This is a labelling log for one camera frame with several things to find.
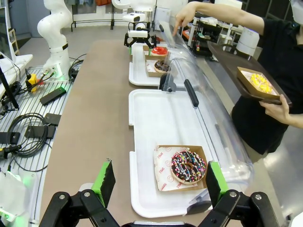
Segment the donut glaze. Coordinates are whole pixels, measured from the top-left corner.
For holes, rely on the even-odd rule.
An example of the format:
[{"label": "donut glaze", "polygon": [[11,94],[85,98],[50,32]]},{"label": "donut glaze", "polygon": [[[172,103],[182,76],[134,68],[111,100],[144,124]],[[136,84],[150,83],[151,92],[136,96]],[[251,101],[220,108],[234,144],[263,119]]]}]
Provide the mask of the donut glaze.
[{"label": "donut glaze", "polygon": [[157,55],[166,55],[167,49],[165,47],[157,46],[151,52]]},{"label": "donut glaze", "polygon": [[155,68],[164,72],[169,71],[169,65],[167,65],[164,60],[157,61],[155,63]]},{"label": "donut glaze", "polygon": [[181,151],[172,157],[171,171],[180,182],[192,184],[204,177],[206,165],[197,153]]}]

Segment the white robot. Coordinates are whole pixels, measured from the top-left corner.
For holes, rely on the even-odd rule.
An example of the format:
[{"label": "white robot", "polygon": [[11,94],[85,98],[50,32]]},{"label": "white robot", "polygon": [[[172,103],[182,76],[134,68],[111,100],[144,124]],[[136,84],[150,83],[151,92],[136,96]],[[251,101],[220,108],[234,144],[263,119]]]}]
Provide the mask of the white robot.
[{"label": "white robot", "polygon": [[66,37],[61,34],[61,29],[72,23],[72,15],[64,0],[44,0],[44,5],[51,14],[43,18],[37,28],[48,43],[51,56],[43,66],[43,71],[55,71],[53,80],[69,80],[71,62]]}]

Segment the human hand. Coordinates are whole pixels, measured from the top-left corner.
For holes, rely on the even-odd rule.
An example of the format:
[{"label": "human hand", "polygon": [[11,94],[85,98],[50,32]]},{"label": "human hand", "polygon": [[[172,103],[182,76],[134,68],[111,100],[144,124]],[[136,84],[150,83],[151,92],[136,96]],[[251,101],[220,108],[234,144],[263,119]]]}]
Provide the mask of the human hand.
[{"label": "human hand", "polygon": [[289,105],[284,97],[280,96],[282,105],[268,104],[260,102],[262,107],[265,107],[265,113],[283,124],[291,124],[291,115],[289,114]]},{"label": "human hand", "polygon": [[175,35],[178,31],[178,27],[182,25],[185,27],[188,23],[194,18],[196,13],[196,2],[192,1],[188,3],[177,15],[176,15],[176,23],[173,35]]}]

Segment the donut box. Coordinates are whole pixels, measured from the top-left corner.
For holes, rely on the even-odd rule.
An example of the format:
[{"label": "donut box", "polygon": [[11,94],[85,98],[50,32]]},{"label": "donut box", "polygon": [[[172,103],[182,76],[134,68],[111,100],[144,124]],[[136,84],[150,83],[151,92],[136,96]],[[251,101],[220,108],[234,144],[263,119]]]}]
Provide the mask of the donut box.
[{"label": "donut box", "polygon": [[166,61],[168,55],[166,56],[151,55],[151,49],[149,49],[148,46],[143,46],[143,51],[145,53],[145,65],[146,65],[146,71],[148,73],[148,76],[160,78],[165,73],[157,72],[156,69],[154,68],[154,65],[157,61]]},{"label": "donut box", "polygon": [[[265,78],[268,81],[268,83],[270,84],[270,86],[272,88],[272,92],[270,94],[262,92],[261,90],[259,90],[257,87],[255,87],[252,84],[252,82],[250,80],[250,77],[253,74],[260,75],[261,77]],[[255,71],[255,70],[249,70],[249,69],[246,69],[246,68],[238,67],[237,77],[244,84],[246,89],[252,95],[259,96],[259,97],[262,97],[264,99],[277,99],[277,100],[280,99],[279,92],[275,89],[275,87],[270,83],[270,81],[264,76],[264,74],[262,72],[258,72],[258,71]]]},{"label": "donut box", "polygon": [[176,152],[181,152],[186,148],[191,152],[197,153],[205,162],[207,171],[207,160],[201,146],[188,145],[159,145],[154,151],[155,180],[157,181],[158,190],[161,192],[169,191],[190,191],[201,190],[206,188],[206,174],[196,184],[187,185],[179,182],[171,173],[171,158]]}]

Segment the black shirt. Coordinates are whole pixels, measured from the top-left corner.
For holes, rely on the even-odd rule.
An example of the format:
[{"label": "black shirt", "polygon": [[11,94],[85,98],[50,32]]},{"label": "black shirt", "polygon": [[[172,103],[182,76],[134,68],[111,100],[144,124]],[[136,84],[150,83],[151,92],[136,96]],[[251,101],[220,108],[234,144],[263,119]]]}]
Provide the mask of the black shirt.
[{"label": "black shirt", "polygon": [[[263,51],[258,61],[292,101],[290,113],[303,114],[303,45],[296,39],[300,26],[279,20],[264,22]],[[244,141],[260,154],[275,151],[288,127],[266,115],[258,101],[244,97],[233,108],[232,120]]]}]

